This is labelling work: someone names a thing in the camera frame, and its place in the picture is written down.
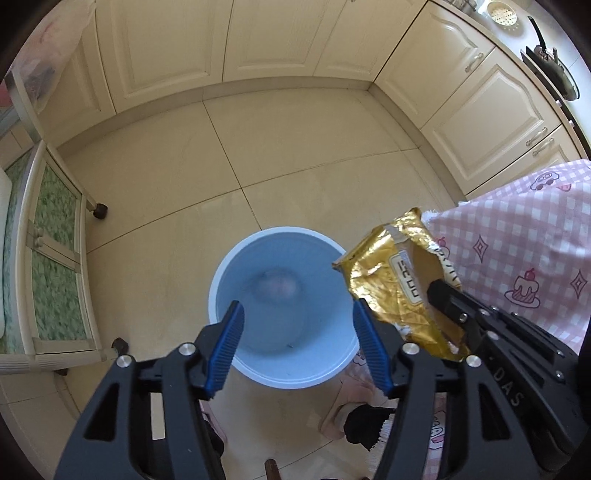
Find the cart door handle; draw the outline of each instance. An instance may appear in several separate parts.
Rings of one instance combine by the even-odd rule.
[[[550,137],[548,140],[546,140],[544,143],[542,143],[538,148],[536,148],[531,154],[534,157],[537,157],[538,155],[540,155],[540,152],[545,149],[546,147],[549,147],[550,145],[552,145],[554,143],[554,137]]]
[[[533,142],[539,139],[542,135],[548,133],[548,127],[544,127],[542,130],[537,132],[533,137],[531,137],[525,144],[529,147]]]
[[[479,52],[478,55],[475,55],[473,59],[471,59],[470,63],[468,64],[468,66],[466,67],[466,73],[470,73],[470,70],[472,70],[472,66],[478,61],[478,60],[482,60],[484,58],[484,54],[482,52]]]

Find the blue bucket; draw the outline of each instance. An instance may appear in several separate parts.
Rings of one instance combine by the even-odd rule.
[[[306,228],[254,233],[223,259],[209,290],[209,323],[232,300],[244,306],[244,333],[232,362],[252,380],[306,388],[338,374],[359,344],[353,301],[332,262],[345,250]]]

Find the green marbled panel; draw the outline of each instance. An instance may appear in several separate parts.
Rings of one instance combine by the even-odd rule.
[[[8,215],[6,220],[6,230],[4,233],[4,251],[2,262],[2,295],[4,298],[4,323],[5,331],[4,349],[5,353],[24,353],[22,345],[21,329],[18,320],[12,316],[10,302],[10,287],[12,279],[10,278],[10,250],[12,247],[12,227],[14,226],[14,216],[17,212],[17,196],[21,189],[22,182],[25,181],[24,171],[27,166],[31,152],[25,153],[15,163],[6,169],[6,175],[12,181],[12,192],[8,203]]]
[[[56,242],[74,250],[76,197],[49,165],[45,167],[35,211],[35,224]]]
[[[33,303],[41,340],[84,340],[76,273],[31,251]]]

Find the metal bolt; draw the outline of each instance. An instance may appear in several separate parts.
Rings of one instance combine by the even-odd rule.
[[[468,355],[466,357],[466,363],[468,364],[469,367],[478,368],[479,366],[482,365],[482,360],[480,360],[479,356]]]
[[[117,357],[115,363],[118,367],[126,368],[131,365],[131,357],[129,355],[121,355],[120,357]]]
[[[420,348],[416,343],[405,343],[402,346],[402,351],[407,355],[416,355],[419,353]]]
[[[190,356],[195,353],[197,347],[195,347],[192,343],[184,343],[180,347],[178,347],[178,351],[181,355]]]

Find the gold foil package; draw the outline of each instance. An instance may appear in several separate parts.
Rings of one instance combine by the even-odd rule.
[[[461,285],[419,209],[377,226],[333,266],[351,295],[365,299],[376,318],[395,325],[406,341],[440,358],[459,361],[468,355],[464,331],[427,302],[433,280]]]

